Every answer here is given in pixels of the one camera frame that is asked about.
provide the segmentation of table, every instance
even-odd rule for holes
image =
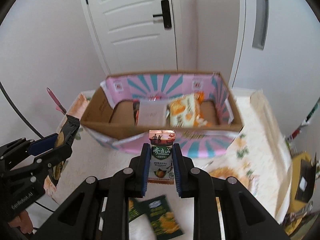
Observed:
[[[289,206],[292,176],[290,153],[262,92],[234,89],[232,93],[244,122],[240,136],[225,155],[193,159],[194,165],[206,171],[215,170],[219,177],[234,172],[243,184],[255,176],[257,187],[252,189],[252,193],[280,223]],[[61,174],[57,190],[51,194],[57,203],[62,203],[88,176],[98,179],[111,177],[127,167],[131,158],[136,156],[103,148],[85,130],[80,135],[81,139],[73,143],[72,156]],[[150,183],[144,199],[162,194],[167,195],[184,232],[179,239],[193,239],[193,199],[179,198],[175,185]],[[131,240],[156,239],[145,215],[132,221],[129,227]]]

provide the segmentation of screw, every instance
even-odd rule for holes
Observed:
[[[200,170],[198,168],[192,168],[190,171],[192,174],[199,174],[200,173]]]
[[[131,169],[131,168],[125,168],[125,169],[123,170],[123,173],[124,173],[124,174],[131,174],[131,173],[133,173],[133,169]]]
[[[86,183],[88,184],[92,184],[96,181],[96,178],[93,176],[87,177],[87,179],[85,180]]]
[[[237,179],[236,179],[235,177],[229,177],[229,178],[228,178],[228,182],[229,182],[230,184],[236,184],[236,183],[237,183]]]

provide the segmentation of white door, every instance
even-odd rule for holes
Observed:
[[[164,28],[161,0],[88,0],[101,50],[112,74],[128,71],[176,70],[172,28]]]
[[[305,0],[246,0],[234,87],[263,89],[289,135],[319,99],[319,48],[320,24]]]

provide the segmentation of door frame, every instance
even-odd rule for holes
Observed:
[[[99,62],[103,71],[106,75],[110,75],[111,71],[108,67],[106,58],[103,54],[102,47],[100,45],[96,29],[91,17],[91,12],[89,5],[86,0],[80,0],[82,9],[84,12],[84,17],[89,28],[90,36],[95,48],[95,51],[98,55]],[[176,56],[177,56],[177,68],[178,70],[184,70],[184,61],[183,61],[183,36],[182,36],[182,18],[181,18],[181,8],[180,0],[171,0],[172,1],[172,10],[173,10],[173,23],[174,23],[174,33],[176,41]]]
[[[241,57],[243,38],[244,38],[244,28],[245,28],[245,13],[246,13],[246,0],[239,0],[239,28],[238,28],[238,38],[236,45],[235,58],[233,60],[233,65],[231,69],[229,87],[233,87],[233,83],[236,79],[236,74],[239,66],[239,61]]]

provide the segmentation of cable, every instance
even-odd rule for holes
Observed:
[[[4,95],[4,97],[7,99],[10,106],[14,109],[14,111],[17,113],[17,115],[25,122],[25,124],[40,138],[43,138],[43,135],[37,131],[36,128],[34,128],[31,123],[28,122],[28,120],[21,114],[19,109],[15,106],[15,104],[12,102],[11,98],[9,97],[8,93],[5,91],[2,83],[0,82],[0,89]]]
[[[39,202],[37,202],[37,201],[35,201],[35,203],[37,204],[37,205],[39,205],[40,207],[43,207],[44,209],[46,209],[46,210],[48,210],[48,211],[50,211],[50,212],[54,212],[53,210],[51,210],[50,208],[47,208],[46,206],[44,206],[44,205],[42,205],[42,204],[40,204]]]

